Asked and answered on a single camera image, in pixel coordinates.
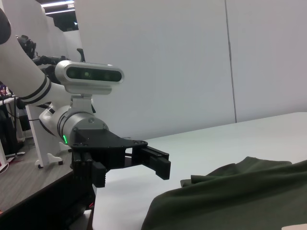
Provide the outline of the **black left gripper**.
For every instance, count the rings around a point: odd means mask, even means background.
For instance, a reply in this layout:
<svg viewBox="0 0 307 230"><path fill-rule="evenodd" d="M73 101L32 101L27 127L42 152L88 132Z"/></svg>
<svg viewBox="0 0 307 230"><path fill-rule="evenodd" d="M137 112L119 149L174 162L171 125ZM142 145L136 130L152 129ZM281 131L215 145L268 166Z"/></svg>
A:
<svg viewBox="0 0 307 230"><path fill-rule="evenodd" d="M105 187L106 169L125 167L126 149L132 148L132 165L143 165L169 180L169 154L143 140L121 138L107 129L79 129L70 138L73 177L97 188Z"/></svg>

